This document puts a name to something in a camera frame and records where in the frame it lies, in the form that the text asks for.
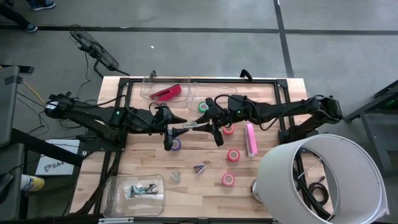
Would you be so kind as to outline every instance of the red tape roll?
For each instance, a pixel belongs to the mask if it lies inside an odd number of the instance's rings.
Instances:
[[[231,127],[229,127],[229,128],[223,127],[223,133],[224,134],[232,134],[232,133],[234,133],[234,125],[232,124]]]
[[[233,174],[226,173],[223,175],[223,185],[232,187],[235,184],[235,176]]]
[[[229,161],[236,162],[241,157],[240,152],[237,149],[230,149],[226,155]]]

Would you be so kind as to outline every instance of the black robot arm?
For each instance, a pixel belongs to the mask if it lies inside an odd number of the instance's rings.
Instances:
[[[122,141],[125,133],[164,134],[164,148],[171,150],[173,139],[188,129],[168,128],[168,124],[187,122],[175,116],[166,104],[157,105],[156,114],[133,107],[101,108],[70,98],[69,94],[51,95],[44,112],[55,119],[69,119],[92,131],[111,144]]]
[[[228,108],[222,108],[217,104],[219,97],[228,97]],[[282,103],[270,105],[268,103],[258,103],[241,95],[220,95],[214,100],[206,99],[209,109],[205,114],[196,120],[198,124],[206,125],[193,128],[194,131],[205,131],[214,135],[217,146],[223,145],[223,137],[219,131],[222,126],[231,126],[240,121],[250,121],[253,124],[259,124],[265,131],[262,123],[279,119],[284,116],[294,116],[300,114],[311,114],[312,117],[306,120],[300,126],[291,126],[289,133],[281,140],[282,143],[292,142],[305,138],[306,134],[315,130],[324,123],[338,123],[343,115],[340,104],[332,97],[314,96],[307,100],[301,100],[291,103]]]

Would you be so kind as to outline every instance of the tape roll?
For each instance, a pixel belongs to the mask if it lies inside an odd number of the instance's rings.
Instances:
[[[173,140],[172,151],[178,151],[181,149],[181,141],[177,138]]]
[[[235,184],[235,176],[233,174],[226,173],[223,175],[223,185],[231,187]]]
[[[223,133],[224,134],[233,134],[234,133],[234,129],[235,129],[235,127],[234,127],[233,124],[229,128],[223,127]]]
[[[204,113],[208,109],[209,109],[209,106],[207,106],[206,102],[200,102],[199,103],[199,105],[198,105],[199,112]]]
[[[241,157],[240,152],[237,149],[230,149],[226,155],[229,161],[236,162]]]

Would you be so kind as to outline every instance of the green tape roll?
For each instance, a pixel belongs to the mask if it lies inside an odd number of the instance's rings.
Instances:
[[[207,106],[206,102],[199,103],[199,105],[198,105],[199,112],[204,113],[208,109],[209,109],[209,106]]]

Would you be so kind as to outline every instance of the shoe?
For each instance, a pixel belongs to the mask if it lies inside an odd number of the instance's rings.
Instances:
[[[25,28],[25,31],[27,31],[27,32],[36,32],[37,31],[37,26],[35,24],[29,24]]]
[[[33,11],[52,9],[55,7],[55,2],[50,2],[48,0],[44,0],[43,3],[41,3],[39,0],[30,0],[29,3]]]

